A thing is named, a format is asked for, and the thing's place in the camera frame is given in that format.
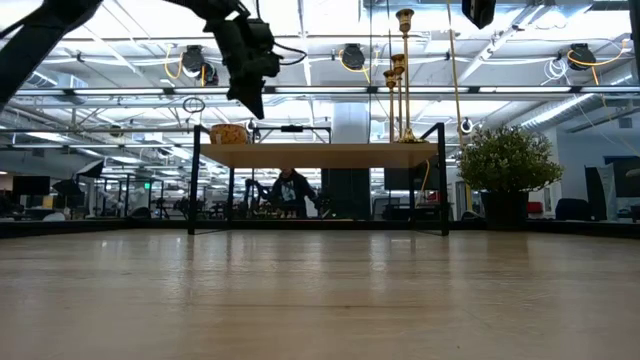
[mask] brass candlestick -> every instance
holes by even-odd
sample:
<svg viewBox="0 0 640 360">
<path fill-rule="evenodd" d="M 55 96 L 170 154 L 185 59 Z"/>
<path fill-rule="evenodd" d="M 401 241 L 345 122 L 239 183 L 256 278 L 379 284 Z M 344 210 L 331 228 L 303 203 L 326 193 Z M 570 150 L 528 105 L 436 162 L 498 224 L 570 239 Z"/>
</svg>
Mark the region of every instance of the brass candlestick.
<svg viewBox="0 0 640 360">
<path fill-rule="evenodd" d="M 387 70 L 384 72 L 384 77 L 387 81 L 387 87 L 389 88 L 389 97 L 391 99 L 391 104 L 389 107 L 389 142 L 392 143 L 396 140 L 395 116 L 393 115 L 393 89 L 396 87 L 396 73 L 393 70 Z"/>
<path fill-rule="evenodd" d="M 409 31 L 411 30 L 411 18 L 414 11 L 411 9 L 402 9 L 396 13 L 396 17 L 400 21 L 400 31 L 402 32 L 402 39 L 404 40 L 404 73 L 406 74 L 405 81 L 405 93 L 407 99 L 407 126 L 405 133 L 401 134 L 401 138 L 410 142 L 415 141 L 413 131 L 411 130 L 411 109 L 410 109 L 410 95 L 409 95 Z"/>
<path fill-rule="evenodd" d="M 402 73 L 404 72 L 404 55 L 396 54 L 391 57 L 393 71 L 396 73 L 398 84 L 398 139 L 402 138 Z"/>
</svg>

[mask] black jacket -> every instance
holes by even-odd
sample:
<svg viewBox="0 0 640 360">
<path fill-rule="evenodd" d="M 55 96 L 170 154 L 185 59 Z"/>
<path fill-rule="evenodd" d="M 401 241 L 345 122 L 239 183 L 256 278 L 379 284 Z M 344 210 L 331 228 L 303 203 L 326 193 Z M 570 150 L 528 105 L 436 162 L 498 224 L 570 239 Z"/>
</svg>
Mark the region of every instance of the black jacket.
<svg viewBox="0 0 640 360">
<path fill-rule="evenodd" d="M 271 190 L 271 197 L 276 203 L 284 203 L 285 199 L 282 194 L 282 185 L 292 182 L 293 191 L 296 195 L 295 202 L 298 204 L 304 204 L 304 197 L 308 196 L 309 199 L 314 200 L 316 198 L 316 193 L 313 191 L 307 178 L 298 174 L 295 170 L 292 170 L 291 175 L 284 179 L 282 175 L 276 180 L 273 184 L 273 188 Z"/>
</svg>

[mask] black plant pot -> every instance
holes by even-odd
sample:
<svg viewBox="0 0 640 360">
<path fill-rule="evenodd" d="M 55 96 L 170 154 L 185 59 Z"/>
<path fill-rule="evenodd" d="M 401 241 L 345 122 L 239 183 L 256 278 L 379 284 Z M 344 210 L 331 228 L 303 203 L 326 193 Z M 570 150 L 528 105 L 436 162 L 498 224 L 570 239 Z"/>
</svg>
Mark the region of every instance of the black plant pot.
<svg viewBox="0 0 640 360">
<path fill-rule="evenodd" d="M 487 229 L 524 230 L 528 201 L 528 192 L 483 192 L 482 203 L 487 219 Z"/>
</svg>

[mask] wicker basket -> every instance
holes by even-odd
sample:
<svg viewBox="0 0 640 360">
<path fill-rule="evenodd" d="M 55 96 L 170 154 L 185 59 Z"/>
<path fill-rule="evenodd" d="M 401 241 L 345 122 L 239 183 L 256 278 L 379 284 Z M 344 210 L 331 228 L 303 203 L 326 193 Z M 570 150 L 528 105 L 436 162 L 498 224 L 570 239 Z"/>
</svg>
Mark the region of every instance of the wicker basket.
<svg viewBox="0 0 640 360">
<path fill-rule="evenodd" d="M 247 144 L 249 142 L 249 133 L 241 125 L 214 125 L 211 127 L 209 137 L 211 144 L 214 145 Z"/>
</svg>

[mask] wooden floor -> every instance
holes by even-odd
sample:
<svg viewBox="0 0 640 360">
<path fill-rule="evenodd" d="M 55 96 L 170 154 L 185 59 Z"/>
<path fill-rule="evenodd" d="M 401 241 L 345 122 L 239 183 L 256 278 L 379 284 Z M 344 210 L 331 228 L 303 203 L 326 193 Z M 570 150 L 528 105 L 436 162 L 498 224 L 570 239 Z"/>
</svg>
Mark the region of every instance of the wooden floor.
<svg viewBox="0 0 640 360">
<path fill-rule="evenodd" d="M 0 359 L 640 358 L 640 241 L 121 231 L 0 240 Z"/>
</svg>

